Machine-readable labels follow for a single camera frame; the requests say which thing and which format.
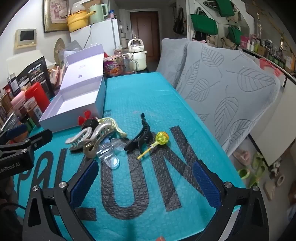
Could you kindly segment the clear plastic hair clip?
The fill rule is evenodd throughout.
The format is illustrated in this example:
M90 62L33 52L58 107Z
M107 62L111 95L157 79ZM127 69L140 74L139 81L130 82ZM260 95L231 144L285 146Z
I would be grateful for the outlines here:
M119 167L119 158L116 154L124 149L125 143L121 139L106 138L97 148L96 155L100 162L114 170Z

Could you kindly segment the yellow green lollipop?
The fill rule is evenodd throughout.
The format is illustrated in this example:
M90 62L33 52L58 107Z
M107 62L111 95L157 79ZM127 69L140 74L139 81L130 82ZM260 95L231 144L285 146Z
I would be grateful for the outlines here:
M154 143L152 143L147 150L145 150L141 155L137 157L139 161L143 156L145 156L148 152L150 152L153 148L158 145L166 145L169 142L169 136L166 132L158 132L155 136Z

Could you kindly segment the black long hair claw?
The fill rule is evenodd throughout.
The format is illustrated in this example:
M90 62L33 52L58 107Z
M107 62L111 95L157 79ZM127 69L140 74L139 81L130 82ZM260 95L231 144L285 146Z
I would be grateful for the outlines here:
M147 144L152 139L151 127L146 122L145 114L142 113L140 117L142 119L142 129L131 141L126 144L125 151L128 153L137 149L142 154L144 152L142 150L143 145Z

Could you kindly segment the yellow saucepan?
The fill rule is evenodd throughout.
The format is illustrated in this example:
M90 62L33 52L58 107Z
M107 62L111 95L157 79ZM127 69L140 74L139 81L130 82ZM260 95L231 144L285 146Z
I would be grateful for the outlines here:
M96 11L87 12L84 11L77 11L73 14L67 15L67 26L69 29L69 32L74 32L76 30L79 30L81 28L84 28L89 25L89 17L94 15Z

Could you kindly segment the white striped hair claw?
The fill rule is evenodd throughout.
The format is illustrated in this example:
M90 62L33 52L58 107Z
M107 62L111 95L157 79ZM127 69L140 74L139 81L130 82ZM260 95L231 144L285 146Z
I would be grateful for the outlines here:
M76 151L82 148L84 141L88 140L92 135L92 128L87 127L77 133L75 136L68 138L65 144L71 145L70 151Z

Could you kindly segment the glass mug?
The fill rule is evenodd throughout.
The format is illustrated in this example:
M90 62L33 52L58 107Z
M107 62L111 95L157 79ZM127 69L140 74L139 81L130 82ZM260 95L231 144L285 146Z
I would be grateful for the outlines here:
M133 55L123 54L122 62L124 75L135 74L137 72L138 63L133 59Z

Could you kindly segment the pink lotion bottle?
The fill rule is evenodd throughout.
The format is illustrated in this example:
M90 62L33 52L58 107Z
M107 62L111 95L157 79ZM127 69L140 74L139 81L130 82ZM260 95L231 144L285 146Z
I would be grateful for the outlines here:
M25 102L26 97L24 91L20 91L20 93L11 101L13 110L19 118L23 118L27 113L26 108L24 107Z

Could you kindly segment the red propeller toy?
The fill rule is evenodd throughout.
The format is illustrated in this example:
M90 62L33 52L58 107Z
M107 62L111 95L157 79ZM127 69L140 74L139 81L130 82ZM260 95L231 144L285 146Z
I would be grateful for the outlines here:
M82 127L85 124L86 120L91 119L91 118L92 118L91 111L86 110L84 112L84 116L78 117L78 125Z

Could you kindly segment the open lavender gift box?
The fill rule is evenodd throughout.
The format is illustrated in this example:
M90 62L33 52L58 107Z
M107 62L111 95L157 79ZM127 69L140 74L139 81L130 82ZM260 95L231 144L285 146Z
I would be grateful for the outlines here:
M103 59L102 44L67 56L69 65L60 90L39 120L43 129L55 133L78 126L78 118L87 110L102 117L106 92Z

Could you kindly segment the green electric kettle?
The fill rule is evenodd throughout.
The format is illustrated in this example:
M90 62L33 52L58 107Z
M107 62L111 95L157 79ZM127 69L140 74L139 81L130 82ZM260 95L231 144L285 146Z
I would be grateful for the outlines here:
M89 8L89 11L94 12L94 14L90 16L91 24L104 21L109 13L107 4L94 4Z

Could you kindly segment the cream yellow hair claw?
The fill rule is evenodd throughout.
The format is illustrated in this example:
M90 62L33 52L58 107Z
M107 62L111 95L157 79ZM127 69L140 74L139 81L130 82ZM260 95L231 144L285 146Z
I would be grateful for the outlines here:
M122 137L122 138L126 138L127 137L127 133L124 132L117 124L116 120L113 119L113 118L110 118L110 117L106 117L106 118L95 118L99 124L102 124L104 122L107 122L107 121L110 121L111 122L111 126L114 130L116 130L119 135Z

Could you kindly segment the beige marbled wavy hair claw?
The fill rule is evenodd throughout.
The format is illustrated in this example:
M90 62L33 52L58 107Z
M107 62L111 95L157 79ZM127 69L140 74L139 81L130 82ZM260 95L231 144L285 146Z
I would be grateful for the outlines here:
M85 156L87 158L94 159L101 141L114 130L115 127L112 125L110 120L99 124L91 137L82 142L82 148Z

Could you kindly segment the green tote bag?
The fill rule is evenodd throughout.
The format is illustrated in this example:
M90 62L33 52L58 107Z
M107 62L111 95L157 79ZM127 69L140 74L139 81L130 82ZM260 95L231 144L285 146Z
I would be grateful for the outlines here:
M191 14L191 20L194 31L206 33L208 35L217 35L218 27L214 19L208 18L205 15Z

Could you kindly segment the teal bubble mailer mat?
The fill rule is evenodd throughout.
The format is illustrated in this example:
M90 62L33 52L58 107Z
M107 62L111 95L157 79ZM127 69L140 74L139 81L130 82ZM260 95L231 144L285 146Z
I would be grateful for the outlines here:
M202 195L192 165L202 159L209 169L235 186L243 183L232 163L182 97L158 73L110 78L104 115L145 141L116 151L119 165L95 159L85 177L92 181L77 217L87 229L79 240L195 240L215 209Z

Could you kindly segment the red cylindrical canister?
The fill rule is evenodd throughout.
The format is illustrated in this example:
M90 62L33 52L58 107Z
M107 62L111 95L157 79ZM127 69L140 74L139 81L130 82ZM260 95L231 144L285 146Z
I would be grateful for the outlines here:
M50 104L48 96L46 95L46 92L43 90L43 87L39 82L34 83L25 92L25 97L26 99L30 99L34 97L42 112L44 112Z

